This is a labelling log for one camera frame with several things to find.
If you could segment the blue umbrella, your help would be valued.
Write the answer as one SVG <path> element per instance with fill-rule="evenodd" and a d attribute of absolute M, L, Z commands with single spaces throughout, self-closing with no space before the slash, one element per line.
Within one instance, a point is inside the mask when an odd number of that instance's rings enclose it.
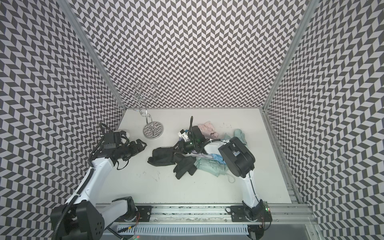
<path fill-rule="evenodd" d="M 221 155 L 218 155 L 218 154 L 211 154 L 211 155 L 208 155 L 208 157 L 220 164 L 225 164 L 225 161 L 223 159 L 223 157 Z"/>

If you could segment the black umbrella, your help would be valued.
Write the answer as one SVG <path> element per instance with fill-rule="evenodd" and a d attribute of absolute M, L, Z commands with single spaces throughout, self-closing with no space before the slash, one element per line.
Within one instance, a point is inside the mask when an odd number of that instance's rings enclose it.
<path fill-rule="evenodd" d="M 183 175 L 186 173 L 193 176 L 197 171 L 195 162 L 196 162 L 196 158 L 191 156 L 180 160 L 173 170 L 173 172 L 176 174 L 176 178 L 180 180 L 183 177 Z"/>

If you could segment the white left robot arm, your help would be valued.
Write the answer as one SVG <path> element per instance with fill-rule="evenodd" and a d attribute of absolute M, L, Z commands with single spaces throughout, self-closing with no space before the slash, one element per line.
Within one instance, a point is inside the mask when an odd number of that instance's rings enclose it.
<path fill-rule="evenodd" d="M 53 209 L 50 219 L 53 240 L 99 240 L 108 230 L 119 234 L 111 226 L 123 218 L 137 225 L 140 212 L 132 197 L 117 198 L 102 210 L 96 208 L 101 187 L 119 160 L 129 160 L 145 150 L 147 144 L 140 139 L 130 141 L 125 131 L 103 133 L 88 158 L 89 169 L 80 185 L 63 204 Z"/>

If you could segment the pink umbrella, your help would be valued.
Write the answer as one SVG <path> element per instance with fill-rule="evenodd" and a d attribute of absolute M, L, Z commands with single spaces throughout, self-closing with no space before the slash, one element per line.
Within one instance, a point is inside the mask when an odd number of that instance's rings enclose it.
<path fill-rule="evenodd" d="M 214 125 L 208 121 L 205 122 L 204 124 L 199 124 L 198 125 L 201 133 L 209 139 L 218 139 L 219 134 L 216 132 Z"/>

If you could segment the black umbrella sleeve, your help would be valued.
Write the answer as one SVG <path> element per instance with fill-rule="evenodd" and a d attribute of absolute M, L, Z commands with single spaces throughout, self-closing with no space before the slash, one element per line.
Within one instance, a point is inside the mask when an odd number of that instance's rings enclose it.
<path fill-rule="evenodd" d="M 173 148 L 157 148 L 148 158 L 148 163 L 155 167 L 171 166 L 179 163 L 186 157 Z"/>

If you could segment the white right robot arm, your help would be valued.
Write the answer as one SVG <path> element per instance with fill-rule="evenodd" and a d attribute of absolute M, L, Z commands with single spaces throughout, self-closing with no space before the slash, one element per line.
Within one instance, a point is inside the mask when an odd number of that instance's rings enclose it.
<path fill-rule="evenodd" d="M 246 220 L 250 222 L 261 220 L 262 223 L 272 220 L 270 208 L 265 206 L 263 200 L 256 194 L 253 183 L 256 160 L 247 148 L 245 134 L 241 130 L 235 130 L 234 136 L 228 140 L 206 139 L 194 126 L 188 131 L 188 137 L 181 138 L 172 148 L 173 161 L 176 161 L 176 155 L 180 155 L 184 171 L 192 164 L 192 160 L 197 160 L 193 155 L 200 154 L 210 155 L 210 161 L 223 165 L 240 180 Z"/>

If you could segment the mint green umbrella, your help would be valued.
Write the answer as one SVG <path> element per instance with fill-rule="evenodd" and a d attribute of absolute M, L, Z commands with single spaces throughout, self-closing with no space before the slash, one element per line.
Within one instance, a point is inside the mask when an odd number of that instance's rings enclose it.
<path fill-rule="evenodd" d="M 219 163 L 218 161 L 205 158 L 196 158 L 194 165 L 198 170 L 210 173 L 215 177 L 219 177 L 220 175 L 227 176 L 228 181 L 231 184 L 235 183 L 236 181 L 235 178 L 228 173 L 229 168 L 227 165 Z"/>

